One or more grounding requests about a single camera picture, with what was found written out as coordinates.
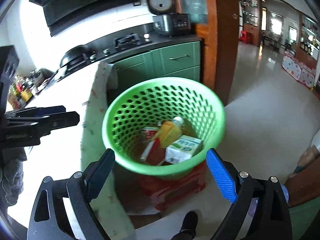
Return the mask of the grey gloved left hand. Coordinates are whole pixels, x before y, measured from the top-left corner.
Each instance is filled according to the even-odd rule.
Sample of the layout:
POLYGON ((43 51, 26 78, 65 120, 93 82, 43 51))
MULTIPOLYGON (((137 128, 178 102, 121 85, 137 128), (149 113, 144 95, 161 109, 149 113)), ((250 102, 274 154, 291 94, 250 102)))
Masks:
POLYGON ((23 192, 23 162, 27 156, 23 147, 2 150, 1 199, 6 207, 17 204, 23 192))

